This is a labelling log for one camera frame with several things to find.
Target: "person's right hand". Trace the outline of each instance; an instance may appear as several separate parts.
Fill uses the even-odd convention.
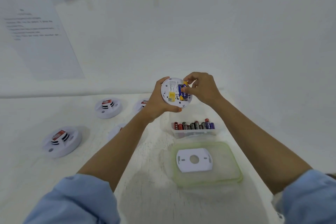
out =
[[[222,98],[213,76],[208,73],[192,72],[183,80],[188,81],[188,84],[193,83],[193,85],[192,87],[183,87],[181,91],[195,95],[200,101],[209,106]]]

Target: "white table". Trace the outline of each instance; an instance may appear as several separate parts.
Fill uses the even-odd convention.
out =
[[[21,223],[45,193],[75,174],[106,143],[116,124],[131,119],[134,103],[149,95],[113,95],[122,99],[123,111],[106,120],[96,118],[93,107],[107,95],[0,99],[0,223]],[[221,121],[218,117],[213,122]],[[65,157],[46,158],[40,148],[43,138],[65,125],[80,129],[82,143]],[[240,189],[215,198],[178,189],[159,159],[160,151],[174,143],[162,130],[165,125],[167,113],[148,125],[116,188],[122,223],[281,223],[270,203],[271,192],[227,130],[218,136],[228,142],[241,167]]]

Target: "white wall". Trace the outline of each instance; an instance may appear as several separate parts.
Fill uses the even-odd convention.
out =
[[[335,163],[336,0],[54,3],[86,79],[34,81],[2,44],[1,97],[143,93],[163,76],[206,71],[301,156]]]

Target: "rolled-up sleeve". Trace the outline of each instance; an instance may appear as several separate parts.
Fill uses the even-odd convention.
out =
[[[286,224],[336,223],[336,180],[319,171],[305,172],[277,201]]]
[[[120,223],[117,201],[108,182],[76,174],[44,195],[24,224]]]

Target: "red label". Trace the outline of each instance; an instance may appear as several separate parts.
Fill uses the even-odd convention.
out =
[[[59,131],[56,135],[53,135],[52,136],[52,140],[53,141],[56,141],[61,135],[63,135],[65,133],[65,131],[64,130],[61,130],[61,131]]]
[[[105,105],[105,104],[108,104],[108,103],[112,103],[112,99],[103,101],[103,102],[102,102],[102,105]]]

